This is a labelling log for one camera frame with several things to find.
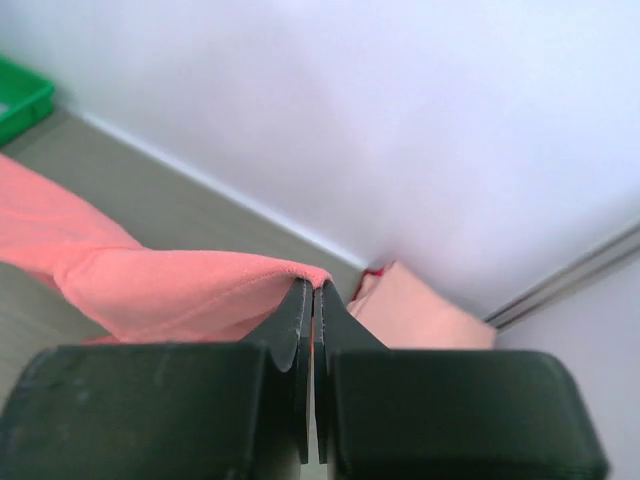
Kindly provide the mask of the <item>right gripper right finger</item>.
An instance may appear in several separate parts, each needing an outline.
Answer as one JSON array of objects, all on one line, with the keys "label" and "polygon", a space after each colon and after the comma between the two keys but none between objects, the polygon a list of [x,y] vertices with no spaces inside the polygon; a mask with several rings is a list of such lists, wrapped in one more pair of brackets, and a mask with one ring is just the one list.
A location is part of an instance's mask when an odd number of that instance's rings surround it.
[{"label": "right gripper right finger", "polygon": [[319,460],[333,479],[604,479],[574,378],[537,351],[392,349],[314,293]]}]

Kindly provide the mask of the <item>coral red t shirt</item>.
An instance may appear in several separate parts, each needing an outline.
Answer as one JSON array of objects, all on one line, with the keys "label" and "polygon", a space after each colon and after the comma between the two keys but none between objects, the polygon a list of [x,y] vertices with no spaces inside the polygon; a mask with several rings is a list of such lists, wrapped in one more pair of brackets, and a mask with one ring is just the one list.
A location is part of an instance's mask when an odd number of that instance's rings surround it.
[{"label": "coral red t shirt", "polygon": [[110,341],[239,340],[319,267],[255,254],[146,248],[91,204],[1,159],[1,260],[35,277]]}]

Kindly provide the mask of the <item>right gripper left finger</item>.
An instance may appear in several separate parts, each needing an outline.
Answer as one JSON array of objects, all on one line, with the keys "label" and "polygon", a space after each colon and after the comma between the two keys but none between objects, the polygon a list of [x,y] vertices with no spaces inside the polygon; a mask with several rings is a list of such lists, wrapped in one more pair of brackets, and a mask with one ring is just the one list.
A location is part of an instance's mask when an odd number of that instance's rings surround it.
[{"label": "right gripper left finger", "polygon": [[1,413],[5,479],[297,479],[309,454],[311,285],[236,342],[38,353]]}]

